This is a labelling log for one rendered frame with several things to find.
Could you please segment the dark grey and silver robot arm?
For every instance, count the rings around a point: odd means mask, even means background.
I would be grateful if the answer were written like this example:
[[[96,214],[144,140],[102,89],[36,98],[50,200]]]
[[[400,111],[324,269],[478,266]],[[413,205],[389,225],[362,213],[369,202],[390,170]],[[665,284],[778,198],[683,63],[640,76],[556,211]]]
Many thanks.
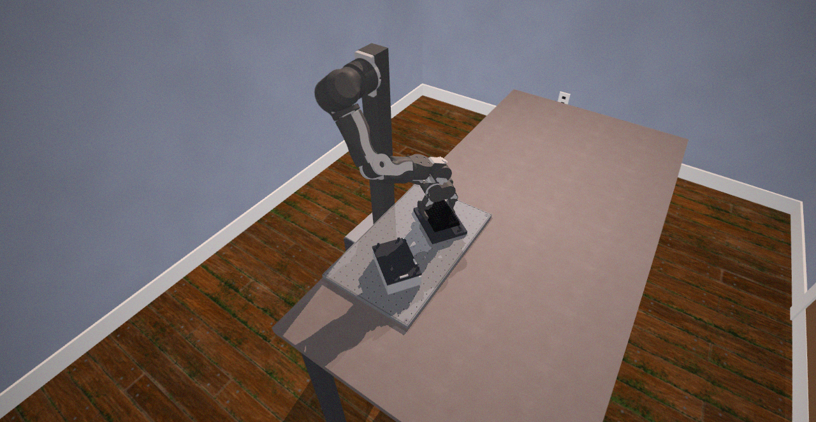
[[[375,65],[373,54],[358,50],[354,56],[355,60],[319,80],[314,94],[318,105],[337,124],[361,175],[367,180],[386,184],[447,183],[452,171],[443,157],[425,157],[421,154],[388,157],[386,154],[377,154],[372,148],[369,124],[363,112],[358,110],[359,104],[354,104],[359,98],[377,95],[381,82],[380,71]]]

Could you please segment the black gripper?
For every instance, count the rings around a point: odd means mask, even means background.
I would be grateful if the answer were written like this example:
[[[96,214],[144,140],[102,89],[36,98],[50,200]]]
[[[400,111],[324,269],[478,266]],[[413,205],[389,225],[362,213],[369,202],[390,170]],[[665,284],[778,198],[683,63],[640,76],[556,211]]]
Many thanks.
[[[451,210],[453,213],[455,213],[453,207],[455,202],[458,201],[458,196],[451,178],[447,180],[447,183],[443,183],[443,185],[440,185],[439,183],[425,183],[420,186],[423,192],[425,192],[426,196],[422,201],[418,201],[418,208],[421,215],[425,217],[426,221],[428,220],[428,216],[426,215],[425,210],[429,210],[430,207],[432,207],[432,205],[438,201],[446,200],[447,205],[451,207]]]

